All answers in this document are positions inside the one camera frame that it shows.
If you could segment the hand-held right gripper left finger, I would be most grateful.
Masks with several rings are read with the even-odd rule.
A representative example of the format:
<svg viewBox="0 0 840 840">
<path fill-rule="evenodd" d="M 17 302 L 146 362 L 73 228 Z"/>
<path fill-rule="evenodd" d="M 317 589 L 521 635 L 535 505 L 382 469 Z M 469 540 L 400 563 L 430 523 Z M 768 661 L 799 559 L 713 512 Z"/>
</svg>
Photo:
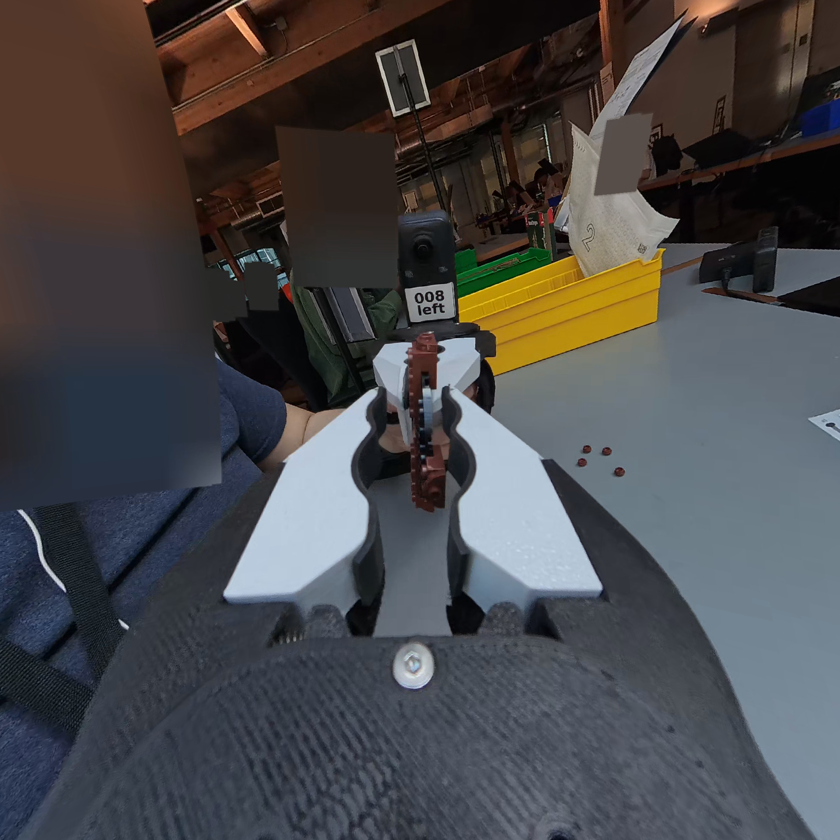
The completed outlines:
<svg viewBox="0 0 840 840">
<path fill-rule="evenodd" d="M 386 392 L 368 391 L 291 454 L 232 573 L 232 604 L 369 606 L 384 582 L 370 492 L 382 470 Z"/>
</svg>

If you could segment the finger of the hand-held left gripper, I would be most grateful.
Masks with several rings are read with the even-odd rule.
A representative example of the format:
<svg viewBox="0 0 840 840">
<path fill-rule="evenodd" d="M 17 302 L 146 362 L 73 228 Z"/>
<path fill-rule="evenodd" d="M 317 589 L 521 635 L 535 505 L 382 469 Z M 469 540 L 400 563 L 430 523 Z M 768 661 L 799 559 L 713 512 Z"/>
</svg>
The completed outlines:
<svg viewBox="0 0 840 840">
<path fill-rule="evenodd" d="M 412 351 L 410 342 L 386 343 L 373 360 L 376 384 L 385 392 L 388 422 L 399 425 L 405 442 L 417 441 L 416 412 L 412 409 Z"/>
<path fill-rule="evenodd" d="M 437 343 L 437 368 L 434 394 L 446 387 L 466 396 L 480 376 L 480 352 L 476 338 L 446 339 Z"/>
</svg>

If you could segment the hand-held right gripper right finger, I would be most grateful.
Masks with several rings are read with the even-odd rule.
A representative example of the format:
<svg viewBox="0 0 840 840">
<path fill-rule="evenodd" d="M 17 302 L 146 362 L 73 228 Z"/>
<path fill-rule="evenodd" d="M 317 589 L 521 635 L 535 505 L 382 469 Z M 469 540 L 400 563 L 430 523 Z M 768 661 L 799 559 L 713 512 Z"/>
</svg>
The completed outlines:
<svg viewBox="0 0 840 840">
<path fill-rule="evenodd" d="M 597 598 L 603 585 L 564 508 L 554 462 L 451 387 L 442 391 L 448 472 L 458 483 L 448 526 L 452 599 L 480 608 Z"/>
</svg>

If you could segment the brown black brick assembly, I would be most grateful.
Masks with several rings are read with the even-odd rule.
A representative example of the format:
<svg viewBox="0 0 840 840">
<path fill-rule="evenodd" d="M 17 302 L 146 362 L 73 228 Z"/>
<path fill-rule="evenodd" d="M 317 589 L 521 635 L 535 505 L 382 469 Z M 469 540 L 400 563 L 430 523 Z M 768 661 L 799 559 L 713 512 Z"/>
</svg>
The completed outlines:
<svg viewBox="0 0 840 840">
<path fill-rule="evenodd" d="M 434 333 L 423 332 L 406 353 L 412 501 L 416 508 L 428 512 L 445 507 L 447 461 L 442 445 L 434 443 L 434 390 L 440 350 Z"/>
</svg>

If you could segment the grey desk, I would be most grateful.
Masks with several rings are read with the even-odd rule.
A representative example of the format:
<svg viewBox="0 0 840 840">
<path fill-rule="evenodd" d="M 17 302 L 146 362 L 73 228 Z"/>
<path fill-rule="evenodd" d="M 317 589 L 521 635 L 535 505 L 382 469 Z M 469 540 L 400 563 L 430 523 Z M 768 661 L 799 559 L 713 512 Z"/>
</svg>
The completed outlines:
<svg viewBox="0 0 840 840">
<path fill-rule="evenodd" d="M 656 323 L 499 375 L 493 415 L 666 570 L 777 780 L 838 838 L 839 447 L 809 421 L 839 406 L 838 319 L 705 292 L 700 252 L 666 250 Z"/>
</svg>

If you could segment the person's left hand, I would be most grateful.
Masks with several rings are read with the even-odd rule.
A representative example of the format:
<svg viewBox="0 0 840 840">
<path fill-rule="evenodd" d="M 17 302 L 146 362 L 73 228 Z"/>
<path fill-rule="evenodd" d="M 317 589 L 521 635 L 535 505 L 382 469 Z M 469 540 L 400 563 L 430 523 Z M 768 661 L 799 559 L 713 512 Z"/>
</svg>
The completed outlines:
<svg viewBox="0 0 840 840">
<path fill-rule="evenodd" d="M 385 431 L 379 441 L 380 447 L 388 454 L 403 455 L 411 450 L 411 445 L 404 439 L 400 419 L 396 407 L 389 403 L 385 413 Z"/>
</svg>

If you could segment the grey flat panel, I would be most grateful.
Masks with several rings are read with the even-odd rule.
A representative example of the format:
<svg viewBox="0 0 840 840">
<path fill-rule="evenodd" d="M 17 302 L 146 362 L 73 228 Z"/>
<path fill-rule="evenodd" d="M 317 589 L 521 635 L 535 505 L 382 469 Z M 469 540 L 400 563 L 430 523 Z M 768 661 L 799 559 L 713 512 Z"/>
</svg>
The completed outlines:
<svg viewBox="0 0 840 840">
<path fill-rule="evenodd" d="M 362 343 L 377 338 L 359 289 L 327 287 L 324 293 L 346 343 Z"/>
</svg>

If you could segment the yellow plastic bin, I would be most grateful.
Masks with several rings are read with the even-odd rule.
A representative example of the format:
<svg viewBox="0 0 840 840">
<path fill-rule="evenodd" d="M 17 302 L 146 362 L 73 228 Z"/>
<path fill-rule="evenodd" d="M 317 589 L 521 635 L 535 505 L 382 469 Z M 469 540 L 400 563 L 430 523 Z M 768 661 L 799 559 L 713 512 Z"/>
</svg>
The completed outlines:
<svg viewBox="0 0 840 840">
<path fill-rule="evenodd" d="M 571 256 L 461 298 L 461 321 L 497 339 L 494 375 L 642 328 L 658 319 L 665 250 L 584 277 Z"/>
</svg>

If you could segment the green red carton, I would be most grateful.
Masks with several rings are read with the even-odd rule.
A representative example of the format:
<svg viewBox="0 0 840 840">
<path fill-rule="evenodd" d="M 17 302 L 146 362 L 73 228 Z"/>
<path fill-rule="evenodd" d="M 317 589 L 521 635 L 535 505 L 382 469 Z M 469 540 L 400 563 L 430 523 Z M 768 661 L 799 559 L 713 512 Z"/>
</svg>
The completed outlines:
<svg viewBox="0 0 840 840">
<path fill-rule="evenodd" d="M 545 211 L 532 209 L 524 217 L 527 225 L 529 247 L 550 252 L 551 260 L 555 261 L 558 251 L 552 208 L 549 207 Z"/>
</svg>

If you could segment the person in navy shirt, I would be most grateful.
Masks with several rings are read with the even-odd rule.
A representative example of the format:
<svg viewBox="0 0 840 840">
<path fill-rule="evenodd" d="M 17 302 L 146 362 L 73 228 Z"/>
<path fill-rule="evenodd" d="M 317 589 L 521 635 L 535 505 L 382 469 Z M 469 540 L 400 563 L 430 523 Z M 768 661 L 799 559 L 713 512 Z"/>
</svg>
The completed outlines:
<svg viewBox="0 0 840 840">
<path fill-rule="evenodd" d="M 287 424 L 281 394 L 217 362 L 222 480 L 78 503 L 92 553 L 126 623 L 142 613 L 157 581 L 262 476 L 258 463 Z M 40 562 L 36 538 L 18 511 L 1 514 L 1 635 L 87 686 L 98 679 L 76 633 L 65 593 Z M 72 744 L 24 708 L 2 700 L 1 838 L 16 838 L 46 797 Z"/>
</svg>

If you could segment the white framed light panel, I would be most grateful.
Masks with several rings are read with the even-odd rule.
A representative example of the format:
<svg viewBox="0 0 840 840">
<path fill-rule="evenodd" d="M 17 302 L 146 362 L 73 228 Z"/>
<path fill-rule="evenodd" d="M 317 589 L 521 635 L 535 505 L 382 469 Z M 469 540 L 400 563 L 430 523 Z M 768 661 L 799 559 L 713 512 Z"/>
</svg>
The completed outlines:
<svg viewBox="0 0 840 840">
<path fill-rule="evenodd" d="M 430 106 L 431 98 L 414 39 L 377 51 L 375 59 L 394 119 L 408 114 L 412 108 Z"/>
</svg>

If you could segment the white numbered paper bag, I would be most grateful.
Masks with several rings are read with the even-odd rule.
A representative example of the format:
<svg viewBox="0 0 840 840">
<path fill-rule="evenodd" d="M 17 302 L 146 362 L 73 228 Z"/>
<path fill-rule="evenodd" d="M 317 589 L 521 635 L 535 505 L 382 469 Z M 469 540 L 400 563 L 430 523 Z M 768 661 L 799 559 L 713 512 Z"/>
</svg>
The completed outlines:
<svg viewBox="0 0 840 840">
<path fill-rule="evenodd" d="M 584 277 L 637 259 L 653 260 L 678 219 L 661 214 L 638 191 L 597 196 L 595 181 L 601 156 L 590 137 L 572 126 L 573 159 L 568 236 Z"/>
</svg>

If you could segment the black power adapter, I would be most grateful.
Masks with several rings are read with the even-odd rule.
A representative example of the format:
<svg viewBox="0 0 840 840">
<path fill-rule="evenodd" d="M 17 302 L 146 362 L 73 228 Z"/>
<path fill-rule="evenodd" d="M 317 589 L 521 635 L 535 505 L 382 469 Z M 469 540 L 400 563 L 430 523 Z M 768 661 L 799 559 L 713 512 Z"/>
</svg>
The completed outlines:
<svg viewBox="0 0 840 840">
<path fill-rule="evenodd" d="M 699 267 L 701 285 L 753 275 L 756 241 L 745 241 L 708 251 Z"/>
</svg>

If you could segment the white printed paper sheet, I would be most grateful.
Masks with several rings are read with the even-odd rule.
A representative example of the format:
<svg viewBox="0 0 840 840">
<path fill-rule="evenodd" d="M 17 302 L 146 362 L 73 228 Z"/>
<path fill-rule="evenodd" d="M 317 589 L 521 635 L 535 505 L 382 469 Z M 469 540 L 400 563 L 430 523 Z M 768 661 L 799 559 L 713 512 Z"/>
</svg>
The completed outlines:
<svg viewBox="0 0 840 840">
<path fill-rule="evenodd" d="M 685 23 L 685 17 L 686 14 L 680 15 L 665 32 L 636 53 L 631 60 L 628 69 L 618 82 L 612 96 L 605 102 L 590 131 L 590 140 L 597 149 L 602 146 L 606 124 L 611 120 L 620 119 L 627 113 L 640 91 L 644 89 L 648 79 L 697 21 L 697 18 L 693 17 Z"/>
</svg>

